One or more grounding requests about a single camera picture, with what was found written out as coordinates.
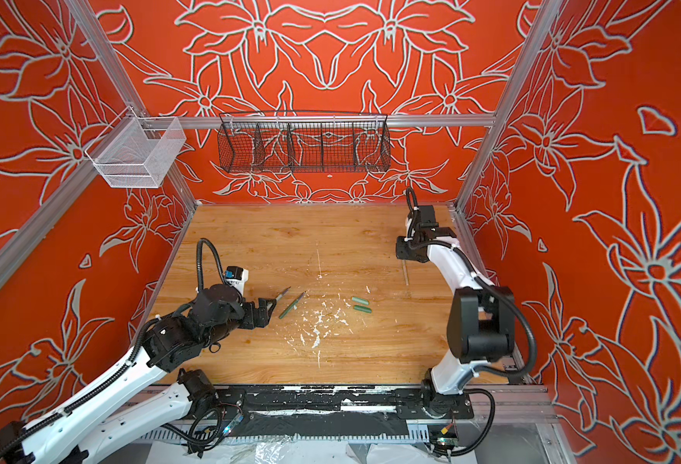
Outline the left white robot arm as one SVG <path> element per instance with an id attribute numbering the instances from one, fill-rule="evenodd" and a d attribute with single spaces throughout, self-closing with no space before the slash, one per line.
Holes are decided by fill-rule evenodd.
<path id="1" fill-rule="evenodd" d="M 243 296 L 248 271 L 220 268 L 220 283 L 197 285 L 195 299 L 147 321 L 111 368 L 41 418 L 0 431 L 7 463 L 96 463 L 141 435 L 181 419 L 221 419 L 224 405 L 200 369 L 182 365 L 216 351 L 235 329 L 268 326 L 277 302 Z"/>

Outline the beige pen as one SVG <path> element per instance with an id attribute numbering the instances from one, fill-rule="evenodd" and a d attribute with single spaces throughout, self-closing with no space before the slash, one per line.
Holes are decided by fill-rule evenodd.
<path id="1" fill-rule="evenodd" d="M 408 268 L 406 261 L 402 261 L 402 274 L 405 282 L 405 286 L 410 286 L 410 279 L 408 274 Z"/>

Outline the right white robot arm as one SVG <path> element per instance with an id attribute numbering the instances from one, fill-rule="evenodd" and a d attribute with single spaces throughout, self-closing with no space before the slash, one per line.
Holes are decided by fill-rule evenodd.
<path id="1" fill-rule="evenodd" d="M 437 416 L 446 396 L 465 395 L 481 374 L 525 383 L 537 361 L 534 331 L 509 288 L 495 285 L 465 253 L 454 230 L 439 224 L 435 208 L 422 205 L 409 187 L 405 234 L 396 258 L 432 263 L 453 293 L 446 327 L 448 351 L 422 382 L 422 403 Z"/>

